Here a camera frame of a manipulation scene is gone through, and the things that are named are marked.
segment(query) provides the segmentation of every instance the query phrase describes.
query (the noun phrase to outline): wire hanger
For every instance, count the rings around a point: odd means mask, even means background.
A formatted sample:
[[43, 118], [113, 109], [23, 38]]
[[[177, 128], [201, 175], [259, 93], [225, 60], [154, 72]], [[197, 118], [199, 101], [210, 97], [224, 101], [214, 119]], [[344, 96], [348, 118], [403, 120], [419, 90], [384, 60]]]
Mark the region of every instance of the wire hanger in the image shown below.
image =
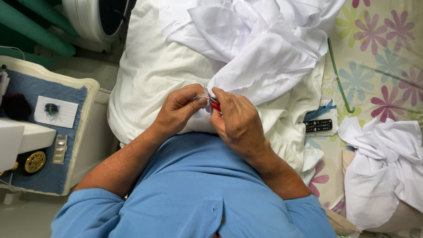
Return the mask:
[[349, 113], [353, 113], [354, 110], [355, 110], [355, 107], [352, 107], [352, 110], [349, 109], [349, 105], [348, 105], [348, 102], [346, 100], [345, 94], [343, 92], [341, 82], [339, 81], [338, 71], [336, 70], [336, 65], [335, 65], [335, 59], [333, 58], [332, 44], [330, 43], [330, 37], [327, 38], [327, 44], [329, 45], [329, 53], [330, 53], [330, 58], [332, 59], [333, 71], [335, 72], [336, 81], [338, 82], [338, 86], [339, 86], [339, 89], [341, 91], [342, 98], [344, 99], [346, 110]]

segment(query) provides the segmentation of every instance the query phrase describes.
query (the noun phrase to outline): white card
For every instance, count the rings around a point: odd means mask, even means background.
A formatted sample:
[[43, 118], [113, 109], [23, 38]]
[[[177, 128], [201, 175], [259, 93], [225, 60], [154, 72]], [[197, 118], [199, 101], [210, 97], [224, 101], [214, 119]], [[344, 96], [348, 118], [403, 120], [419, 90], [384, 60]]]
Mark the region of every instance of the white card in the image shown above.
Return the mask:
[[[46, 104], [53, 103], [58, 106], [58, 113], [51, 115], [46, 111]], [[49, 97], [38, 96], [35, 107], [34, 120], [59, 127], [72, 128], [77, 114], [78, 104], [62, 101]]]

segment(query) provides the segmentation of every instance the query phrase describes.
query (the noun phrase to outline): white fabric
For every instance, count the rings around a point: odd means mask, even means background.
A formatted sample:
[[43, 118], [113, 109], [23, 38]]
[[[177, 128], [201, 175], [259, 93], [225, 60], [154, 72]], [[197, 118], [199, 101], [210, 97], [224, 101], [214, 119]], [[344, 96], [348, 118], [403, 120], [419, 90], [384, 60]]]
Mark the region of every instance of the white fabric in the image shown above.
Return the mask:
[[327, 52], [344, 0], [159, 0], [167, 42], [228, 63], [213, 87], [254, 105], [294, 87]]
[[[108, 121], [113, 133], [126, 145], [155, 120], [167, 95], [192, 83], [207, 85], [224, 64], [180, 43], [163, 42], [157, 0], [137, 1], [129, 23], [126, 50], [110, 96]], [[304, 149], [306, 112], [320, 102], [324, 61], [292, 90], [258, 106], [265, 137], [273, 150], [286, 160], [306, 183], [306, 172], [321, 157], [321, 151]], [[191, 118], [181, 133], [216, 133], [209, 113]]]
[[423, 147], [417, 121], [382, 123], [361, 129], [357, 117], [345, 118], [338, 135], [356, 148], [345, 173], [347, 219], [364, 230], [391, 218], [399, 199], [423, 212]]

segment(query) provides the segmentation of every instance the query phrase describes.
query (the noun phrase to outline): forearm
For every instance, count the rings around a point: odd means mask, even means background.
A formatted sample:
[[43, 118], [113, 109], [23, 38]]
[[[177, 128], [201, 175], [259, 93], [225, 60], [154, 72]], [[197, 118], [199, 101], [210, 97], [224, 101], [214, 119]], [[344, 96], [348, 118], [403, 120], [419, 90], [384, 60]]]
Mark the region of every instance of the forearm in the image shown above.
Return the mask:
[[131, 143], [89, 172], [74, 191], [85, 188], [102, 188], [118, 196], [126, 196], [151, 157], [167, 138], [154, 127], [147, 128]]
[[266, 142], [266, 150], [245, 160], [257, 170], [264, 183], [283, 200], [306, 197], [311, 190], [295, 170]]

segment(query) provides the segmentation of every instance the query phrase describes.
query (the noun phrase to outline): white cloth pile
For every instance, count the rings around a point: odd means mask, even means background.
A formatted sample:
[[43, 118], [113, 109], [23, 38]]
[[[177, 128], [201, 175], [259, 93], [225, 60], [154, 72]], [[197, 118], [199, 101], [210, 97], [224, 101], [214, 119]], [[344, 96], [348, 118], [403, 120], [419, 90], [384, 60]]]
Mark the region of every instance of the white cloth pile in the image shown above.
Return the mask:
[[327, 52], [344, 0], [159, 0], [162, 33], [228, 63], [208, 83], [254, 105], [294, 87]]
[[345, 118], [338, 135], [356, 148], [345, 173], [346, 216], [357, 228], [379, 227], [391, 218], [399, 199], [423, 212], [423, 147], [417, 121], [382, 123], [361, 129]]

